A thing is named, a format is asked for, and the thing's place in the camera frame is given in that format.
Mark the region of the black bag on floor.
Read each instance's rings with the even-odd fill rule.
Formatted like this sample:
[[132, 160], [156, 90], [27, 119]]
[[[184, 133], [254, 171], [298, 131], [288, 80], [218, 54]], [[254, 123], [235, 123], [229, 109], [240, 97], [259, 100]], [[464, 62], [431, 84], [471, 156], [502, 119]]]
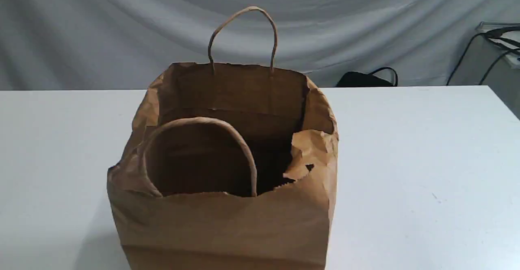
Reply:
[[[393, 74], [392, 81], [381, 79], [375, 74], [384, 70], [390, 70]], [[336, 88], [355, 88], [355, 87], [397, 87], [398, 73], [391, 67], [382, 67], [370, 73], [356, 71], [346, 72], [336, 83]]]

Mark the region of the grey backdrop cloth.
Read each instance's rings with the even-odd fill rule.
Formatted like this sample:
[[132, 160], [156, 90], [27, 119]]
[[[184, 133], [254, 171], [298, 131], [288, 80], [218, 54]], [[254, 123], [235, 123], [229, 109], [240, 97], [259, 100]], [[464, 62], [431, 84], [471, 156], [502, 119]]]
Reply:
[[144, 89], [171, 63], [207, 63], [247, 6], [277, 25], [275, 66], [321, 87], [384, 66], [441, 85], [479, 22], [519, 21], [519, 0], [1, 0], [1, 89]]

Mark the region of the brown paper bag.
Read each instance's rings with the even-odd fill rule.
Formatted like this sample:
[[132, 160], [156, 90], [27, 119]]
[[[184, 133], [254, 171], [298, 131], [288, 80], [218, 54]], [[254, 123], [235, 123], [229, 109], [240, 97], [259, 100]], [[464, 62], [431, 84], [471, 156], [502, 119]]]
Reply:
[[[234, 18], [271, 23], [268, 67], [216, 63]], [[132, 270], [323, 270], [336, 205], [338, 127], [308, 76], [275, 68], [278, 31], [250, 6], [212, 34], [209, 63], [148, 87], [106, 188]]]

